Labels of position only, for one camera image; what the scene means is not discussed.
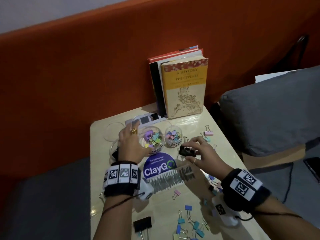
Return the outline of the person's right hand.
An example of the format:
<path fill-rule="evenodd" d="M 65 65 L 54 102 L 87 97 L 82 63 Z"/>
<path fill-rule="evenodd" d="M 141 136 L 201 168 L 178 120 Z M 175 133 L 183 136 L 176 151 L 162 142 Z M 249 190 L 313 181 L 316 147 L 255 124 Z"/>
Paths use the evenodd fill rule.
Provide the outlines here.
<path fill-rule="evenodd" d="M 200 169 L 220 181 L 223 181 L 223 179 L 233 171 L 233 168 L 226 164 L 217 154 L 215 149 L 201 136 L 193 137 L 190 141 L 183 143 L 182 146 L 193 148 L 195 151 L 200 151 L 203 161 L 202 168 Z M 192 156 L 185 157 L 190 163 L 192 158 Z"/>

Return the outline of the person's left hand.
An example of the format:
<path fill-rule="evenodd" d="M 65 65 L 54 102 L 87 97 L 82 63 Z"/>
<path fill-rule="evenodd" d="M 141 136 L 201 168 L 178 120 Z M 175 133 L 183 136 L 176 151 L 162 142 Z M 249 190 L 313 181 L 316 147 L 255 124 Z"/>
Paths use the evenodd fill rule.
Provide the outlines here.
<path fill-rule="evenodd" d="M 150 151 L 152 150 L 150 148 L 144 148 L 140 145 L 138 135 L 134 136 L 132 139 L 118 142 L 119 161 L 131 161 L 136 164 L 139 164 L 142 161 L 142 159 L 144 157 L 147 157 Z"/>

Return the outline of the large glass bowl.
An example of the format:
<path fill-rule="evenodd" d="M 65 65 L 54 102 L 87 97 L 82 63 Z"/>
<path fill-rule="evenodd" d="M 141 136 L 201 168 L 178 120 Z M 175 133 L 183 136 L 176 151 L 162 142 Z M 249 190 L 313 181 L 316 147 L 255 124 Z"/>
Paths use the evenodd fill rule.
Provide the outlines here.
<path fill-rule="evenodd" d="M 139 143 L 144 148 L 152 149 L 149 156 L 159 153 L 165 145 L 165 137 L 155 126 L 147 126 L 138 130 Z"/>

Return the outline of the person's right forearm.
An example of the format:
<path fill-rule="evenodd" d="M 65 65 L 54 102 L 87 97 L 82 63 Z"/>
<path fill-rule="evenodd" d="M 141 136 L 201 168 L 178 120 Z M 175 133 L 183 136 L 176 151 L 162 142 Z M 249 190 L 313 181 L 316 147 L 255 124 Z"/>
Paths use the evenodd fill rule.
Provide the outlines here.
<path fill-rule="evenodd" d="M 270 196 L 251 213 L 271 240 L 320 240 L 320 229 Z"/>

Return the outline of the person's left forearm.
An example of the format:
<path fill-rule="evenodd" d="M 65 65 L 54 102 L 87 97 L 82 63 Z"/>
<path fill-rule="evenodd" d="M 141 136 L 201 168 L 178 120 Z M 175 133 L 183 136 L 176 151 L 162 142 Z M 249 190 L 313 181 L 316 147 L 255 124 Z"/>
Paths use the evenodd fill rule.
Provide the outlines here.
<path fill-rule="evenodd" d="M 126 195 L 105 199 L 93 240 L 131 240 L 133 199 Z"/>

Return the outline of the pile of pastel clips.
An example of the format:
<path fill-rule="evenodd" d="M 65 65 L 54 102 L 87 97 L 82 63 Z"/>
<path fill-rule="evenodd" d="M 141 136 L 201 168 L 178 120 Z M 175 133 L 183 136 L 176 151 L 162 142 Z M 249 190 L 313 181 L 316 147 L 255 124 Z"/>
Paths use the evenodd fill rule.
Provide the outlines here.
<path fill-rule="evenodd" d="M 160 132 L 148 130 L 144 133 L 145 148 L 155 148 L 162 144 L 162 135 Z"/>

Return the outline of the clear glass bowl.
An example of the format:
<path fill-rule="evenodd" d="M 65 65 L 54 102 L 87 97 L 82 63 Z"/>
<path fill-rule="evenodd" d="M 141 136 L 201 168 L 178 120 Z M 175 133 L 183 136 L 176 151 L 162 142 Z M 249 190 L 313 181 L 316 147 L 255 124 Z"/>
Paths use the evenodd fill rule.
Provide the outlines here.
<path fill-rule="evenodd" d="M 118 146 L 119 139 L 116 139 L 112 142 L 110 149 L 109 149 L 109 163 L 110 165 L 114 162 L 118 161 L 118 153 L 119 153 L 119 146 Z"/>

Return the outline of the brown cardboard box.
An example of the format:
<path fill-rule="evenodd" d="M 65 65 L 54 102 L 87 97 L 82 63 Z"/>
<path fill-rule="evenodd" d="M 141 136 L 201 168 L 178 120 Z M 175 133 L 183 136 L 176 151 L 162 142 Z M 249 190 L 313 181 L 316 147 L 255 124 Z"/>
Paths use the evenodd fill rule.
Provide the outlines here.
<path fill-rule="evenodd" d="M 154 188 L 154 194 L 149 199 L 151 202 L 161 201 L 161 198 L 166 198 L 167 194 L 171 200 L 175 190 L 183 194 L 184 188 L 188 190 L 189 187 L 197 187 L 198 185 L 212 185 L 212 177 L 194 164 L 171 169 L 147 178 L 146 181 Z"/>

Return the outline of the round blue sticker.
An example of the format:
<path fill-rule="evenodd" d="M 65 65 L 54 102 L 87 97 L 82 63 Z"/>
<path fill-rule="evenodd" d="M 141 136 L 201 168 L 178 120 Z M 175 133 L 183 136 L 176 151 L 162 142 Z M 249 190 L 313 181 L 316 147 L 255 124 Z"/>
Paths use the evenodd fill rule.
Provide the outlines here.
<path fill-rule="evenodd" d="M 159 152 L 149 156 L 143 165 L 143 176 L 148 179 L 177 168 L 174 158 L 167 153 Z"/>

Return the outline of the black book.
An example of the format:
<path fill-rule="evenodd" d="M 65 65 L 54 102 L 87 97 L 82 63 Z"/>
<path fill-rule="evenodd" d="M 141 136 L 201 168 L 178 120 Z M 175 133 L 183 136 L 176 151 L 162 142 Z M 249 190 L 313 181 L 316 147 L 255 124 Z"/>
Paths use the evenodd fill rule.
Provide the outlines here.
<path fill-rule="evenodd" d="M 167 117 L 165 99 L 163 96 L 163 89 L 161 85 L 161 78 L 160 78 L 158 63 L 156 61 L 150 63 L 149 69 L 150 69 L 150 75 L 151 75 L 152 85 L 154 89 L 154 95 L 156 97 L 158 114 L 161 117 Z"/>

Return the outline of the black wristband with markers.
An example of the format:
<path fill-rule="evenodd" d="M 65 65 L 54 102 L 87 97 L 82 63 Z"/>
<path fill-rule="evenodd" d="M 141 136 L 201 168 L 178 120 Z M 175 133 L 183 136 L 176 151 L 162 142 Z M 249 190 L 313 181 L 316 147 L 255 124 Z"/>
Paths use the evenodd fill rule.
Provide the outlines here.
<path fill-rule="evenodd" d="M 134 196 L 140 189 L 141 170 L 132 161 L 116 161 L 106 170 L 102 189 L 104 197 Z"/>
<path fill-rule="evenodd" d="M 232 210 L 253 213 L 271 195 L 269 189 L 248 171 L 232 170 L 221 182 L 223 200 Z"/>

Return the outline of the scattered blue binder clips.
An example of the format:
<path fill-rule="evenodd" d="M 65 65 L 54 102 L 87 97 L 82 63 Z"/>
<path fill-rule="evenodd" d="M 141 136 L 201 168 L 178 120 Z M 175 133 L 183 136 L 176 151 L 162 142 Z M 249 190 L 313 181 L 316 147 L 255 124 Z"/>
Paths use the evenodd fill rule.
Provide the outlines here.
<path fill-rule="evenodd" d="M 202 222 L 192 219 L 191 212 L 193 207 L 185 205 L 185 215 L 182 210 L 178 210 L 176 230 L 172 234 L 172 240 L 203 240 L 206 233 L 210 230 L 206 220 Z"/>

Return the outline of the yellow hardcover book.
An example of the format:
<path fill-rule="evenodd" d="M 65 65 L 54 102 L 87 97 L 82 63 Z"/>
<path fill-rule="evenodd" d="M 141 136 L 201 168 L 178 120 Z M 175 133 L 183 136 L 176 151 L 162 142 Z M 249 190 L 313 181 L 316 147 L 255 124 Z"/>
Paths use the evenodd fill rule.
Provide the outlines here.
<path fill-rule="evenodd" d="M 190 56 L 161 64 L 168 119 L 203 112 L 209 59 Z"/>

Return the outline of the dark grey seat cushion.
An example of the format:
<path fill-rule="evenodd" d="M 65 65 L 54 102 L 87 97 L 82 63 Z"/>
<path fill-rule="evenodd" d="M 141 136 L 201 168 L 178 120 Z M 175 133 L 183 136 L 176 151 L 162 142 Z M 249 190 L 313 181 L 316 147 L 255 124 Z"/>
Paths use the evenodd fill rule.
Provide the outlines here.
<path fill-rule="evenodd" d="M 90 240 L 90 158 L 20 181 L 0 216 L 0 240 Z"/>

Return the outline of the white paper sheet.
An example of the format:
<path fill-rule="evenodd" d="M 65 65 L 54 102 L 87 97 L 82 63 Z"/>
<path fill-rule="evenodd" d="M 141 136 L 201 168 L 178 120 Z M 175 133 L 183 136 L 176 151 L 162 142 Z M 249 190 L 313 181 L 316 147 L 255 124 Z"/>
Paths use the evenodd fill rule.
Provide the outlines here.
<path fill-rule="evenodd" d="M 257 76 L 255 76 L 255 83 L 262 82 L 262 81 L 271 79 L 271 78 L 273 78 L 273 77 L 282 76 L 282 75 L 284 75 L 284 74 L 286 74 L 286 73 L 295 72 L 295 71 L 299 71 L 299 70 L 303 70 L 303 69 L 297 69 L 297 70 L 291 70 L 291 71 L 274 72 L 274 73 L 269 73 L 269 74 L 257 75 Z"/>

